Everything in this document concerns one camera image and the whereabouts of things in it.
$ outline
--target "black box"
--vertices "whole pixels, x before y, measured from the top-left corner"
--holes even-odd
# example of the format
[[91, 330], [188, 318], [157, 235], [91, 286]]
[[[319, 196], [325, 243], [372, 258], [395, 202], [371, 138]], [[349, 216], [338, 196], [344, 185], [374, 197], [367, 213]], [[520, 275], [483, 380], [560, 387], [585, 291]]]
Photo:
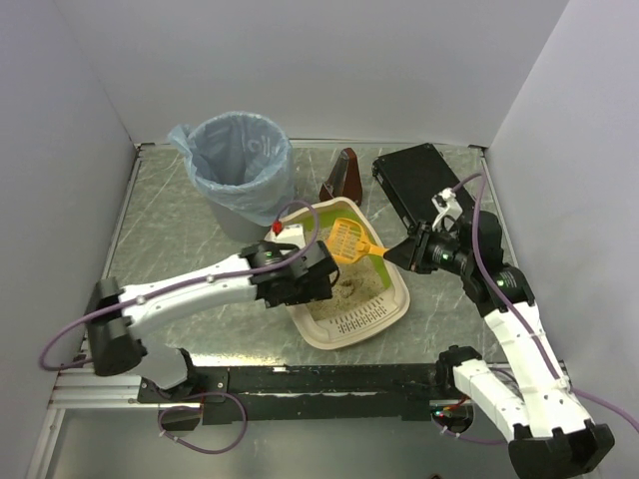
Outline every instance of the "black box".
[[[430, 143], [378, 157], [372, 175], [381, 185], [409, 233], [419, 222], [434, 222], [437, 208], [432, 197], [459, 183], [459, 178]], [[474, 208], [474, 199], [464, 188], [457, 192], [464, 211]]]

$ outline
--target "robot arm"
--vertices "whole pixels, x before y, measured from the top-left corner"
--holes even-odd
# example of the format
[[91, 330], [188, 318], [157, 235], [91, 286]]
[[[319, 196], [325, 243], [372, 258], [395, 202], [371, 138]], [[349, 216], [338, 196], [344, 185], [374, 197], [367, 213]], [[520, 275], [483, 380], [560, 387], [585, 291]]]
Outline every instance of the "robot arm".
[[[497, 337], [519, 385], [506, 387], [473, 348], [452, 346], [437, 361], [437, 382], [470, 397], [508, 442], [519, 477], [574, 477], [592, 470], [614, 445], [605, 424], [594, 425], [570, 392], [570, 383], [548, 343], [524, 274], [503, 262], [497, 217], [479, 213], [479, 251], [502, 295], [488, 284], [471, 246], [472, 217], [451, 189], [432, 199], [438, 215], [384, 255], [404, 269], [460, 276], [464, 292]], [[517, 317], [501, 296], [518, 311]]]
[[[304, 256], [286, 267], [251, 274], [251, 270], [282, 262], [304, 246], [302, 226], [287, 228], [278, 240], [292, 244], [260, 241], [244, 248], [240, 254], [164, 281], [124, 287], [118, 287], [112, 278], [100, 281], [90, 309], [117, 302], [132, 302], [133, 305], [87, 325], [96, 375], [111, 376], [131, 371], [150, 379], [161, 389], [181, 388], [184, 394], [179, 395], [187, 395], [197, 381], [191, 375], [193, 367], [189, 353], [151, 340], [149, 335], [154, 330], [224, 304], [263, 299], [266, 307], [274, 307], [331, 298], [329, 276], [337, 272], [337, 265], [322, 241], [312, 244]], [[246, 274], [224, 277], [225, 273], [240, 271]], [[196, 280], [202, 277], [207, 280]], [[178, 284], [181, 287], [153, 296], [153, 291]]]

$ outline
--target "gray wall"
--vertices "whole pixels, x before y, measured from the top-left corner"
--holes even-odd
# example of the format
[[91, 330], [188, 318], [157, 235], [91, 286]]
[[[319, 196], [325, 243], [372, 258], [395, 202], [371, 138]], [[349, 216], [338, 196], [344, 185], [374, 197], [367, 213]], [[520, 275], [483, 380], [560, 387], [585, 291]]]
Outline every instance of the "gray wall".
[[0, 45], [0, 477], [13, 479], [55, 379], [38, 352], [84, 310], [134, 150], [52, 2], [0, 2]]
[[566, 0], [55, 0], [136, 142], [227, 110], [292, 138], [488, 145]]
[[[544, 325], [578, 387], [639, 416], [639, 3], [571, 1], [488, 151]], [[612, 426], [604, 477], [638, 477]]]

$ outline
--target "trash can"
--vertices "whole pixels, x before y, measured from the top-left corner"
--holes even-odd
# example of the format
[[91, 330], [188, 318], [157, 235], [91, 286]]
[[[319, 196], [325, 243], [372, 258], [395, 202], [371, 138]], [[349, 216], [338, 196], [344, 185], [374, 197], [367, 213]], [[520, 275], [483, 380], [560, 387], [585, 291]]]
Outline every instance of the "trash can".
[[169, 142], [184, 155], [191, 183], [232, 240], [263, 239], [294, 197], [291, 142], [266, 117], [224, 113], [196, 129], [175, 127]]

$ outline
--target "litter scoop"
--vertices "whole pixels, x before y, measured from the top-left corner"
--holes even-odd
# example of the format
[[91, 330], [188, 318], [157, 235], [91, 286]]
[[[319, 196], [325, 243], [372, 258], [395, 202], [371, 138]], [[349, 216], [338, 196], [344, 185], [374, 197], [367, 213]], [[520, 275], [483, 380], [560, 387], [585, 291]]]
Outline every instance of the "litter scoop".
[[388, 251], [370, 242], [363, 226], [346, 218], [334, 221], [326, 246], [336, 262], [354, 264], [368, 254], [383, 256]]

